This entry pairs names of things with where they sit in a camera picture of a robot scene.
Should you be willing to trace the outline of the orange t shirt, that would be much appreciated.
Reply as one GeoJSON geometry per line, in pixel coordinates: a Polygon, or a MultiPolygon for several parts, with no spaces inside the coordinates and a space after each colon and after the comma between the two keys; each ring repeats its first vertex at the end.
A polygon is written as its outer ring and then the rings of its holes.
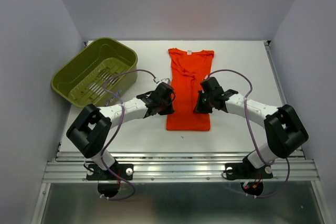
{"type": "Polygon", "coordinates": [[[200,83],[210,73],[215,52],[168,50],[171,58],[172,82],[176,98],[173,101],[174,113],[167,116],[168,131],[209,131],[211,121],[208,114],[194,113],[200,83]]]}

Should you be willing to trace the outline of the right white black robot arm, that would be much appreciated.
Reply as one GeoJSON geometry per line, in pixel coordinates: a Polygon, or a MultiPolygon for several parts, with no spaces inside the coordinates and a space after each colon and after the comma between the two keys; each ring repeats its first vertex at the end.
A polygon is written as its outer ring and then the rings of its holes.
{"type": "Polygon", "coordinates": [[[255,146],[240,163],[225,164],[222,176],[227,180],[271,179],[271,162],[289,157],[309,138],[298,114],[288,104],[276,107],[249,100],[235,90],[224,90],[214,77],[203,80],[201,87],[194,113],[210,114],[217,109],[241,116],[247,123],[254,122],[266,132],[265,144],[255,146]]]}

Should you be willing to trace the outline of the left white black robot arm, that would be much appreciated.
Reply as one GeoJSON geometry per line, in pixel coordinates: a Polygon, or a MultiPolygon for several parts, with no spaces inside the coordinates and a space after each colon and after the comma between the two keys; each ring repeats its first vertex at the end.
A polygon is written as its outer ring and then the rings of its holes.
{"type": "Polygon", "coordinates": [[[112,106],[85,106],[66,132],[66,137],[85,157],[99,167],[99,173],[106,179],[117,172],[116,160],[104,147],[110,130],[120,130],[123,123],[145,119],[150,116],[174,113],[175,92],[166,82],[159,82],[153,91],[112,106]]]}

